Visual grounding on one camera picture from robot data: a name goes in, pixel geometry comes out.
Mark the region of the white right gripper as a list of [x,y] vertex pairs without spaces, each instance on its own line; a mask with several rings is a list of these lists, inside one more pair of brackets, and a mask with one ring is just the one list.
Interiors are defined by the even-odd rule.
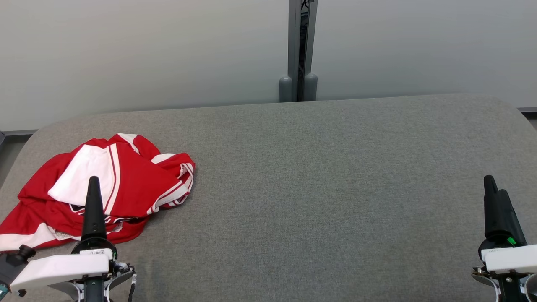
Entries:
[[[491,175],[484,177],[484,189],[485,238],[487,240],[479,246],[478,254],[485,264],[485,270],[494,274],[537,273],[537,244],[527,245],[508,192],[499,191]],[[505,247],[489,241],[500,232],[502,226],[499,195],[503,202],[504,229],[508,232]]]

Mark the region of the red shorts with white stripes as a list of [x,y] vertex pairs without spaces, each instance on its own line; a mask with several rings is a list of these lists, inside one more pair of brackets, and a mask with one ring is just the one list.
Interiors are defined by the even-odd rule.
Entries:
[[[59,201],[23,199],[0,224],[0,252],[14,251],[20,245],[46,249],[82,239],[84,206]],[[106,216],[107,239],[113,244],[137,238],[149,217]]]

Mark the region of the red white basketball jersey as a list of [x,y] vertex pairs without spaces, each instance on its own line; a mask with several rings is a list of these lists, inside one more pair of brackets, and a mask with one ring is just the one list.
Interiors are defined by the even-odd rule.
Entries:
[[53,234],[80,236],[91,177],[100,183],[106,229],[180,205],[193,186],[187,153],[161,153],[141,135],[91,139],[52,157],[23,186],[21,208]]

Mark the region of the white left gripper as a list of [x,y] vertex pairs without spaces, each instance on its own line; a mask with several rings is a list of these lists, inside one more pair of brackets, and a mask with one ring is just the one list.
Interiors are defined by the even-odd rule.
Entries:
[[31,260],[11,283],[11,290],[28,290],[67,281],[104,278],[117,260],[115,245],[106,240],[100,181],[89,178],[82,228],[82,241],[71,254]]

